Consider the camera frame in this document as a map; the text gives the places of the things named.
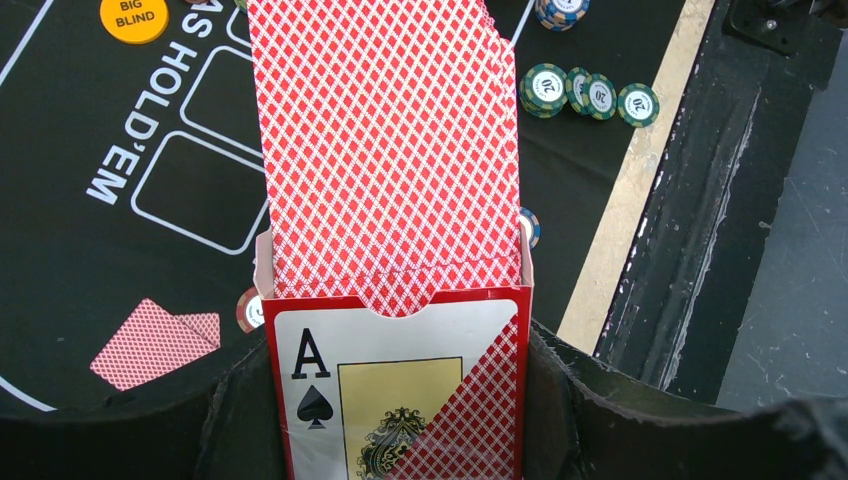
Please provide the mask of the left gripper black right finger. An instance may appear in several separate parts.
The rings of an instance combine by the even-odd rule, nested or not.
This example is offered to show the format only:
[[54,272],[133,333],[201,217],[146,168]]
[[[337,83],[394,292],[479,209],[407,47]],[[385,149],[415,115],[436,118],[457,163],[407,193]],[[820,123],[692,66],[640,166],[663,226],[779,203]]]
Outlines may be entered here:
[[847,403],[734,412],[655,389],[533,323],[527,479],[843,479]]

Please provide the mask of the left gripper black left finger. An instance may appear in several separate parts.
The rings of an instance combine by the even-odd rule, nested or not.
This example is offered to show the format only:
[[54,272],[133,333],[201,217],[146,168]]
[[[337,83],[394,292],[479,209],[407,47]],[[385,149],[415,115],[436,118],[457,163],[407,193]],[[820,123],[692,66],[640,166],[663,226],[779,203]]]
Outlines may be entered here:
[[265,330],[94,408],[1,418],[4,479],[282,479]]

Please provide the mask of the red playing card box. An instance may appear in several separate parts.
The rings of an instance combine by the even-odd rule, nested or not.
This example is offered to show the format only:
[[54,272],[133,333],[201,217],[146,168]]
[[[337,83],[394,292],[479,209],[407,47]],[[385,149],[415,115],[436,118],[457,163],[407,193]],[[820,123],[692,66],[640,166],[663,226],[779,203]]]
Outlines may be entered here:
[[441,291],[385,317],[357,297],[278,299],[271,236],[254,282],[290,479],[518,479],[533,266],[517,285]]

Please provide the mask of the single blue poker chip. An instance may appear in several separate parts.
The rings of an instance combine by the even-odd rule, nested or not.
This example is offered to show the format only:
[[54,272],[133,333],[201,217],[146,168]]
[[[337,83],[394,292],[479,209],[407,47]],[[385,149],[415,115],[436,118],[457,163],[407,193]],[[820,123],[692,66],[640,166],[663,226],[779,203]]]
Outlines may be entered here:
[[530,249],[534,249],[541,238],[541,224],[537,216],[529,209],[521,207],[519,209],[520,221],[526,231]]

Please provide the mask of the red backed card deck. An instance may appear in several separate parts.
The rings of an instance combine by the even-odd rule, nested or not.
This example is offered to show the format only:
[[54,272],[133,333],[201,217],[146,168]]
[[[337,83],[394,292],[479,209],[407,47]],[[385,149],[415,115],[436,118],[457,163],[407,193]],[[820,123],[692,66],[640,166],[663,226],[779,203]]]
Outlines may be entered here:
[[520,280],[514,51],[482,1],[248,5],[278,298]]

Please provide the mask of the blue poker chip stack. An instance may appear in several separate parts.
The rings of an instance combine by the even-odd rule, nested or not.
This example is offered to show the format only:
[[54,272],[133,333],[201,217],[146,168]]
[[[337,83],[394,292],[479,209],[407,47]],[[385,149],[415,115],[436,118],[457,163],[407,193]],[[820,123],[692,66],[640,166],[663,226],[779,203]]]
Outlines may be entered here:
[[590,0],[535,0],[534,11],[540,24],[555,32],[566,31],[588,12]]

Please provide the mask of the orange big blind button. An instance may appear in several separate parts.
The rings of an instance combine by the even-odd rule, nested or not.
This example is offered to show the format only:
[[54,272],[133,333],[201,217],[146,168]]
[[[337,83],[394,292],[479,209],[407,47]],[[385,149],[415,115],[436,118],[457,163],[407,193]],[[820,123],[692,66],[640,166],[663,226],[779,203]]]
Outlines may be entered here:
[[99,16],[104,29],[120,42],[131,45],[159,38],[169,23],[164,0],[102,0]]

